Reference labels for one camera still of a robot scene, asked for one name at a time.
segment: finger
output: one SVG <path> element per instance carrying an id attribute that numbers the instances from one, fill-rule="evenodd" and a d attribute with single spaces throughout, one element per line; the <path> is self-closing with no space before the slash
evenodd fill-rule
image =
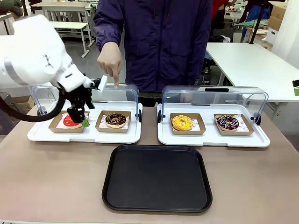
<path id="1" fill-rule="evenodd" d="M 118 86 L 118 68 L 117 66 L 112 67 L 112 72 L 113 72 L 113 78 L 114 78 L 114 85 L 115 87 Z"/>
<path id="2" fill-rule="evenodd" d="M 108 75 L 110 77 L 113 77 L 113 72 L 112 72 L 112 69 L 110 67 L 106 67 L 107 71 L 108 71 Z"/>
<path id="3" fill-rule="evenodd" d="M 117 67 L 118 74 L 120 74 L 121 68 L 122 68 L 122 61 L 118 64 L 118 67 Z"/>
<path id="4" fill-rule="evenodd" d="M 103 65 L 102 66 L 102 69 L 104 70 L 104 72 L 106 73 L 106 74 L 108 74 L 108 70 L 107 70 L 107 68 Z"/>
<path id="5" fill-rule="evenodd" d="M 99 66 L 100 66 L 101 69 L 103 69 L 103 66 L 102 66 L 102 64 L 101 64 L 100 62 L 99 62 Z"/>
<path id="6" fill-rule="evenodd" d="M 17 6 L 12 6 L 10 9 L 11 12 L 13 12 L 14 14 L 16 14 L 17 16 L 21 17 L 23 16 L 23 11 L 21 8 L 17 7 Z"/>

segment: sprinkled donut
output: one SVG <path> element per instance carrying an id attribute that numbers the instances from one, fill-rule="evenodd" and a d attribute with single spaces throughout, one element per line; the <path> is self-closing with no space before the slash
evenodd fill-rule
<path id="1" fill-rule="evenodd" d="M 239 121 L 230 115 L 221 115 L 216 118 L 220 128 L 224 131 L 235 131 L 239 127 Z"/>
<path id="2" fill-rule="evenodd" d="M 193 127 L 193 121 L 187 116 L 178 115 L 172 119 L 172 126 L 178 131 L 189 131 Z"/>
<path id="3" fill-rule="evenodd" d="M 105 124 L 111 128 L 121 128 L 126 122 L 126 117 L 120 113 L 112 113 L 105 118 Z"/>

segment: chocolate donut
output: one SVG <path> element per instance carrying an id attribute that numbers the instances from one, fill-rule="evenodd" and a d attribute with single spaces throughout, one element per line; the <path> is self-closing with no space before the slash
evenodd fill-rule
<path id="1" fill-rule="evenodd" d="M 105 118 L 106 125 L 111 128 L 123 127 L 126 122 L 127 118 L 120 113 L 112 113 Z"/>
<path id="2" fill-rule="evenodd" d="M 221 115 L 216 118 L 216 121 L 220 125 L 220 127 L 226 130 L 235 131 L 239 127 L 238 119 L 230 115 Z"/>

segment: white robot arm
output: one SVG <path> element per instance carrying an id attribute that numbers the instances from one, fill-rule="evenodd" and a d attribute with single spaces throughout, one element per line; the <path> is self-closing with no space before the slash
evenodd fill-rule
<path id="1" fill-rule="evenodd" d="M 14 23 L 14 44 L 0 57 L 0 88 L 14 88 L 51 82 L 59 89 L 61 100 L 58 101 L 55 114 L 61 111 L 64 101 L 71 102 L 68 113 L 75 123 L 82 123 L 84 105 L 92 109 L 91 89 L 103 91 L 107 77 L 91 80 L 83 75 L 71 57 L 66 53 L 64 43 L 50 22 L 43 16 L 28 17 Z M 0 101 L 0 108 L 11 116 Z M 17 117 L 22 120 L 37 122 L 51 119 L 43 115 Z"/>

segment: chocolate sprinkle donut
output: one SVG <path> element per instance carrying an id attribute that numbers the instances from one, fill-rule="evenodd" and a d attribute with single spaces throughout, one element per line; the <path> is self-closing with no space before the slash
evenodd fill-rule
<path id="1" fill-rule="evenodd" d="M 239 126 L 239 121 L 230 115 L 222 115 L 217 118 L 218 124 L 228 130 L 235 130 Z"/>
<path id="2" fill-rule="evenodd" d="M 105 121 L 110 125 L 122 125 L 127 122 L 127 118 L 120 113 L 112 113 L 105 118 Z"/>

